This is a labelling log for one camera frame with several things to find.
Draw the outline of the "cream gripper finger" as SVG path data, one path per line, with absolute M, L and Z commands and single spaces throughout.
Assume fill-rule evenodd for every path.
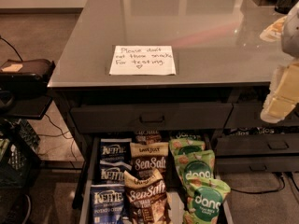
M 279 66 L 273 73 L 269 90 L 260 118 L 268 123 L 278 123 L 299 103 L 299 63 Z

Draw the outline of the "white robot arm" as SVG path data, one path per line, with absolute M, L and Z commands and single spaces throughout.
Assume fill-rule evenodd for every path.
M 289 13 L 269 25 L 260 34 L 264 41 L 281 41 L 284 53 L 293 57 L 287 66 L 279 65 L 274 71 L 269 94 L 261 111 L 261 120 L 278 123 L 284 120 L 299 103 L 299 2 Z

